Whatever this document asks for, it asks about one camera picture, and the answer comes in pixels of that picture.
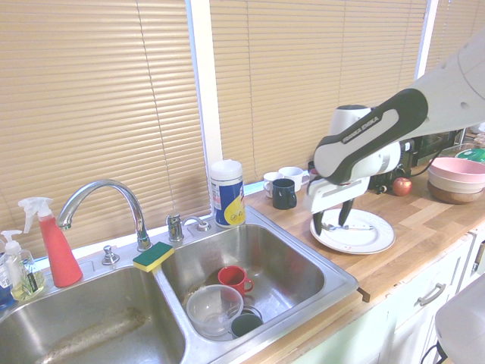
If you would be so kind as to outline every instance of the yellow sponge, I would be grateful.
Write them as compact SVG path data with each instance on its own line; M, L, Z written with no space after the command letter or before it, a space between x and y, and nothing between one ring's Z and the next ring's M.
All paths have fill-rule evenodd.
M133 265L142 271L152 271L166 258L174 254L174 248L159 241L133 260Z

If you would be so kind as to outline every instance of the sink basin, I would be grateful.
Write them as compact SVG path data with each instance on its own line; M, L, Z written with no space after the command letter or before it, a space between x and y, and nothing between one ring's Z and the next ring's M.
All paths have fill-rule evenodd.
M217 273L228 265L244 268L253 281L254 288L244 297L245 309L260 314L263 322L304 302L324 287L322 270L267 228L256 224L220 231L182 246L165 261L162 270L185 307L199 288L220 284Z
M185 339L154 276L127 267L18 306L0 345L9 364L171 364Z
M33 301L0 312L0 362L240 363L357 289L351 275L254 209L229 230L207 222L209 231L184 226L174 254L151 273L133 267L133 243L114 249L120 261L108 267L103 254L81 260L83 279L71 287L53 287L47 277ZM169 241L167 233L151 240ZM264 323L237 339L208 339L192 326L186 302L217 284L227 265L253 280L243 312Z

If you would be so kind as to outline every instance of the drawer handle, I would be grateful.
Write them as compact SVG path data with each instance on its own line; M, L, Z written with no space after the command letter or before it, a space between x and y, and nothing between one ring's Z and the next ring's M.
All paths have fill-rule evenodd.
M419 297L418 298L418 303L419 303L419 306L421 307L424 307L426 306L428 303L432 303L436 298L438 298L441 293L443 293L446 289L446 284L439 284L439 283L436 283L436 286L435 288L433 288L433 290L437 289L438 288L438 292L436 292L433 296L431 296L430 298L423 298L423 297Z

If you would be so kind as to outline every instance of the window blinds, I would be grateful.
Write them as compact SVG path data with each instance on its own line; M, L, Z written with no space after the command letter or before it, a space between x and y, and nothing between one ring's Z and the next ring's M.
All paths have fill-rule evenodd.
M426 71L458 51L485 26L485 0L440 0L436 10Z
M112 178L148 228L172 209L209 212L184 0L42 0L0 5L0 228L23 230L17 202ZM66 231L72 248L133 234L126 200L92 193ZM19 236L45 255L38 223Z
M306 167L333 110L412 83L426 0L211 0L224 158Z

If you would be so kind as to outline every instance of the disinfecting wipes canister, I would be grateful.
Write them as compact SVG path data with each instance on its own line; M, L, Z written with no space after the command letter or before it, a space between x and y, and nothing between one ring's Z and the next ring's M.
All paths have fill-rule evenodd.
M231 228L244 223L243 167L239 162L228 159L212 164L211 191L217 225Z

